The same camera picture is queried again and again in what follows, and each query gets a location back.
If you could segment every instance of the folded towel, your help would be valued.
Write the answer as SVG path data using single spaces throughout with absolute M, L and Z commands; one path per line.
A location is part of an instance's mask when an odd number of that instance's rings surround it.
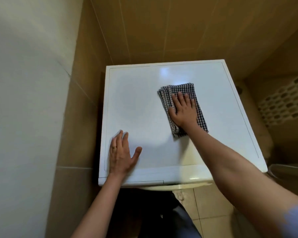
M 167 113 L 173 137 L 179 138 L 179 137 L 187 135 L 187 133 L 182 128 L 178 127 L 171 120 L 171 117 L 168 113 L 168 108 L 169 107 L 172 107 L 176 110 L 171 95 L 175 94 L 177 96 L 178 92 L 182 92 L 183 95 L 188 94 L 189 97 L 190 97 L 190 100 L 191 99 L 195 100 L 196 111 L 197 111 L 197 114 L 198 114 L 198 118 L 197 118 L 198 125 L 201 128 L 203 128 L 206 132 L 208 132 L 207 124 L 204 120 L 204 117 L 203 117 L 200 105 L 198 103 L 198 100 L 196 99 L 196 95 L 195 95 L 195 91 L 194 91 L 194 84 L 193 83 L 186 83 L 186 84 L 181 84 L 181 85 L 168 85 L 168 86 L 161 87 L 158 90 L 158 95 L 161 99 L 163 108 L 165 109 L 165 111 Z

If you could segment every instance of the light blue sleeve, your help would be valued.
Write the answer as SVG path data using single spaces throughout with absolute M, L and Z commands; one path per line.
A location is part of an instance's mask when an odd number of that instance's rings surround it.
M 298 206 L 292 208 L 284 216 L 286 223 L 281 225 L 284 238 L 298 238 Z

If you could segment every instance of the white wall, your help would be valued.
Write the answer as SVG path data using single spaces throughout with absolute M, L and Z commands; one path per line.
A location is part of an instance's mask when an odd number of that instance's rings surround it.
M 44 237 L 81 1 L 0 0 L 0 237 Z

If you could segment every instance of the checkered cloth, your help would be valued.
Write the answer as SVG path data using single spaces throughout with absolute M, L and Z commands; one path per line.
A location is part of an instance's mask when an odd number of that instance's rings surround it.
M 181 84 L 181 85 L 168 85 L 161 87 L 158 90 L 158 95 L 161 99 L 162 105 L 167 113 L 168 120 L 170 123 L 172 135 L 175 138 L 179 138 L 182 136 L 186 136 L 187 133 L 180 127 L 178 127 L 172 120 L 171 117 L 168 113 L 168 108 L 173 107 L 175 110 L 175 105 L 172 100 L 172 94 L 175 94 L 177 96 L 178 92 L 182 92 L 182 94 L 188 94 L 191 99 L 195 100 L 195 106 L 196 106 L 196 111 L 198 113 L 198 125 L 203 128 L 205 131 L 208 132 L 207 130 L 207 124 L 204 120 L 200 105 L 198 103 L 198 100 L 196 99 L 195 91 L 194 91 L 194 84 L 193 83 L 186 83 L 186 84 Z

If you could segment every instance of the forearm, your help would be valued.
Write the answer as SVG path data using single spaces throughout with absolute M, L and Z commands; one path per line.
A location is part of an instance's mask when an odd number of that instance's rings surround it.
M 243 156 L 202 128 L 185 128 L 224 196 L 262 233 L 279 233 L 283 215 L 298 205 L 298 196 L 276 184 Z
M 122 178 L 109 175 L 72 238 L 105 238 Z

